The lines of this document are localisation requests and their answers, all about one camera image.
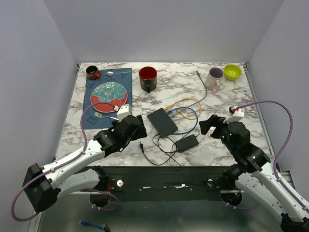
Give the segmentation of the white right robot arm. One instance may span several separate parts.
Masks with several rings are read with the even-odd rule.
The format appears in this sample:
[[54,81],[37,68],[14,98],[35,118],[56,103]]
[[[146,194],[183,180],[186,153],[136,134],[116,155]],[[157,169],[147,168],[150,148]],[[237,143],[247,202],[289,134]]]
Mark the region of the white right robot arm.
[[251,143],[251,134],[242,122],[212,115],[199,125],[202,134],[214,128],[211,137],[221,140],[236,161],[220,177],[208,180],[209,187],[237,187],[246,192],[275,215],[284,232],[309,230],[308,201],[282,177],[268,155]]

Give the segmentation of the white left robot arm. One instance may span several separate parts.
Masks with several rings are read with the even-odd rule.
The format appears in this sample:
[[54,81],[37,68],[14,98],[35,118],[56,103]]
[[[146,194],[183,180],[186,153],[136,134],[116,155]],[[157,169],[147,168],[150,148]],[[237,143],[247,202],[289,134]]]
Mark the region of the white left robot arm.
[[51,207],[58,198],[75,191],[94,188],[104,190],[106,174],[100,168],[91,168],[82,173],[87,165],[122,152],[131,141],[147,137],[142,116],[128,115],[120,122],[114,122],[107,130],[99,131],[92,140],[79,150],[53,163],[40,167],[28,167],[23,191],[35,212]]

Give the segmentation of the black network switch box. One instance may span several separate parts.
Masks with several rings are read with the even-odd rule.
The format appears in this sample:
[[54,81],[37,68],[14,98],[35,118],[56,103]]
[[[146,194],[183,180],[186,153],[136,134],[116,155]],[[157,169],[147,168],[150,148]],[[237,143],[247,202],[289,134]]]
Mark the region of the black network switch box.
[[163,108],[150,113],[147,118],[162,138],[166,138],[178,130],[176,124]]

